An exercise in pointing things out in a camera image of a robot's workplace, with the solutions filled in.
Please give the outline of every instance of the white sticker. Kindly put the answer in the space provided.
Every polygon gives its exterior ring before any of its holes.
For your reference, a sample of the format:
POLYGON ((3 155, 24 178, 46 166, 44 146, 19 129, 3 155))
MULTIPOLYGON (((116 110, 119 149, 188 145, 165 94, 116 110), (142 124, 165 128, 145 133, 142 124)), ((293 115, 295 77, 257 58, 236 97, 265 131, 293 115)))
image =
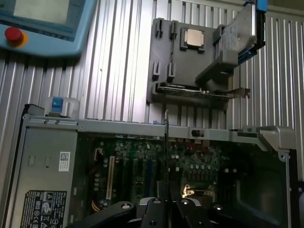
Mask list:
POLYGON ((60 152, 59 172, 68 172, 70 169, 71 152, 60 152))

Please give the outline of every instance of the pci slot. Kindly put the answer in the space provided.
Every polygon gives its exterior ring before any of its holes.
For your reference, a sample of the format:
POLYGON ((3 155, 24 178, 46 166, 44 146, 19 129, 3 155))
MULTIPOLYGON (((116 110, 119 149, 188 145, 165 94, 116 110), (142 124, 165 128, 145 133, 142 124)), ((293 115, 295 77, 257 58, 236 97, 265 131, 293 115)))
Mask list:
POLYGON ((105 196, 106 200, 110 200, 111 196, 112 196, 114 164, 115 164, 115 156, 110 156, 109 172, 108 172, 108 184, 106 186, 106 196, 105 196))

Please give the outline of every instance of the motherboard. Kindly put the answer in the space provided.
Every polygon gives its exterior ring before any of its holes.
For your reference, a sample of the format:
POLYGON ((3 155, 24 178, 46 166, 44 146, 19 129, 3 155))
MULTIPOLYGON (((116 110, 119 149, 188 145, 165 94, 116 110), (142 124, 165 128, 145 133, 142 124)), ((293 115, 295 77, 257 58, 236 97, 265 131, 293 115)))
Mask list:
MULTIPOLYGON (((169 180, 183 197, 196 198, 211 207, 217 194, 218 172, 229 160, 215 145, 201 140, 170 139, 169 180)), ((93 212, 123 200, 138 205, 157 195, 156 183, 164 177, 164 143, 160 139, 98 138, 92 148, 90 194, 93 212)))

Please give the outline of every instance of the warning label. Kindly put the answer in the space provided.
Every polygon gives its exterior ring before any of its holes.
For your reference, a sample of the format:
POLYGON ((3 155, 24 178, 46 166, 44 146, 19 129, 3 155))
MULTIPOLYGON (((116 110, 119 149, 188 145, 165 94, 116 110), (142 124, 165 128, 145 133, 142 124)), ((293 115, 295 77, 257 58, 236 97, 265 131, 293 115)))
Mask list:
POLYGON ((62 228, 66 193, 37 190, 27 192, 20 228, 62 228))

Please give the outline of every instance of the corrugated metal wall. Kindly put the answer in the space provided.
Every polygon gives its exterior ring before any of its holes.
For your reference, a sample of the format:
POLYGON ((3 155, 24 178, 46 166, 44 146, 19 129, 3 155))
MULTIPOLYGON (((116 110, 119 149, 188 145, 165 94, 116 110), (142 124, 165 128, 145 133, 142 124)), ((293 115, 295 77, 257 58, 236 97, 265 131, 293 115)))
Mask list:
POLYGON ((243 1, 101 0, 88 44, 79 60, 42 60, 0 53, 0 173, 15 146, 23 105, 44 106, 49 96, 77 98, 81 118, 162 122, 211 128, 292 126, 302 151, 304 109, 303 12, 267 13, 267 47, 235 70, 233 86, 251 88, 251 99, 234 100, 227 113, 146 104, 151 24, 154 18, 216 28, 241 10, 243 1))

